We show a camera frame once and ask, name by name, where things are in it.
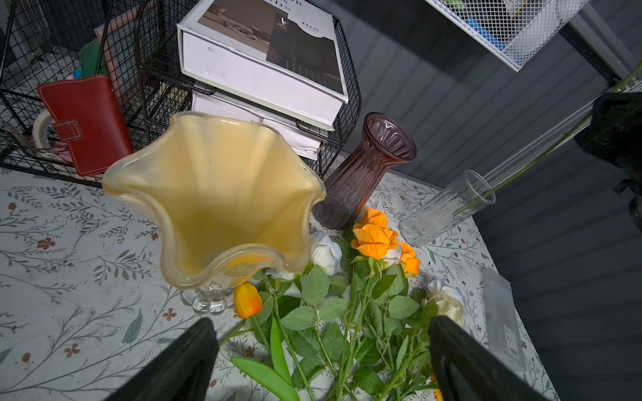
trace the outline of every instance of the white book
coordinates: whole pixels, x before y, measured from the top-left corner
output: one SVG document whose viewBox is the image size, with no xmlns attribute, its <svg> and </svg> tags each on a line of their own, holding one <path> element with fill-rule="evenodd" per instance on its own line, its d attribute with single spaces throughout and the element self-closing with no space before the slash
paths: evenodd
<svg viewBox="0 0 642 401">
<path fill-rule="evenodd" d="M 332 15 L 305 0 L 201 0 L 177 28 L 185 75 L 329 131 L 348 103 Z"/>
<path fill-rule="evenodd" d="M 263 123 L 279 132 L 296 154 L 312 160 L 318 159 L 318 153 L 322 147 L 320 139 L 307 135 L 297 128 L 296 120 L 290 119 L 285 115 L 273 113 L 222 92 L 215 92 L 213 95 L 208 96 L 193 91 L 192 111 Z"/>
</svg>

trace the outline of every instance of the paneled wall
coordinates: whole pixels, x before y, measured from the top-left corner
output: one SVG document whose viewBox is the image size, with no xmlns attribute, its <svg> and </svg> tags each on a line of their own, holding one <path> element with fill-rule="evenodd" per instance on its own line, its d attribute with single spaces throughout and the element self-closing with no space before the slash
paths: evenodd
<svg viewBox="0 0 642 401">
<path fill-rule="evenodd" d="M 362 116 L 397 119 L 419 149 L 398 170 L 435 185 L 487 173 L 608 85 L 559 35 L 515 73 L 422 0 L 318 2 L 346 30 Z M 642 2 L 592 5 L 637 56 Z M 630 193 L 611 191 L 623 178 L 570 142 L 476 217 L 563 401 L 642 399 L 642 235 Z"/>
</svg>

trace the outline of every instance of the orange rose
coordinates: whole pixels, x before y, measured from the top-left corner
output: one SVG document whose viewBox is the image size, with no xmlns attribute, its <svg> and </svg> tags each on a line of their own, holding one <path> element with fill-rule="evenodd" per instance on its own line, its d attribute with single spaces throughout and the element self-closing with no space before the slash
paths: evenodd
<svg viewBox="0 0 642 401">
<path fill-rule="evenodd" d="M 356 237 L 352 240 L 352 247 L 361 254 L 377 260 L 384 257 L 388 250 L 399 246 L 396 239 L 399 234 L 388 227 L 357 223 L 352 228 L 352 232 Z"/>
<path fill-rule="evenodd" d="M 263 307 L 259 291 L 249 282 L 234 288 L 234 306 L 241 319 L 249 319 Z"/>
<path fill-rule="evenodd" d="M 388 218 L 383 212 L 369 207 L 365 210 L 361 223 L 364 225 L 376 224 L 377 226 L 388 227 Z"/>
<path fill-rule="evenodd" d="M 419 259 L 412 247 L 406 243 L 399 242 L 401 245 L 401 262 L 404 264 L 404 273 L 406 277 L 416 277 L 419 275 Z"/>
</svg>

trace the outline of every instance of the patterned table cover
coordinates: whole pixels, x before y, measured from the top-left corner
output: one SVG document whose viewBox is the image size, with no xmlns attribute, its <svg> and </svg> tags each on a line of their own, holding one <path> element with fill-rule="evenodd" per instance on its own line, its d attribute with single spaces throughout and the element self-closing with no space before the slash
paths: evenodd
<svg viewBox="0 0 642 401">
<path fill-rule="evenodd" d="M 369 206 L 384 211 L 396 230 L 400 218 L 437 192 L 387 173 Z M 101 189 L 0 170 L 0 400 L 105 398 L 200 317 L 161 277 L 160 235 Z M 473 219 L 416 250 L 415 285 L 441 278 L 458 288 L 467 299 L 465 326 L 487 346 L 480 269 L 496 268 Z M 239 321 L 233 309 L 211 318 L 219 337 Z M 528 369 L 519 375 L 558 400 L 518 321 Z M 235 392 L 237 401 L 275 399 L 233 367 L 231 356 L 261 360 L 266 351 L 253 334 L 223 346 L 208 400 Z M 317 399 L 329 381 L 327 372 L 312 381 Z M 435 397 L 425 391 L 413 399 Z"/>
</svg>

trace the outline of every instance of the red wallet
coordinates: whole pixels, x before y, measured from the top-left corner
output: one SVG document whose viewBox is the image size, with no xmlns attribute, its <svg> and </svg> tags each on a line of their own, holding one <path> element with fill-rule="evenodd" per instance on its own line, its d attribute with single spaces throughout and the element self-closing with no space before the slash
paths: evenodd
<svg viewBox="0 0 642 401">
<path fill-rule="evenodd" d="M 46 83 L 38 86 L 38 93 L 78 175 L 102 173 L 134 152 L 106 75 Z"/>
</svg>

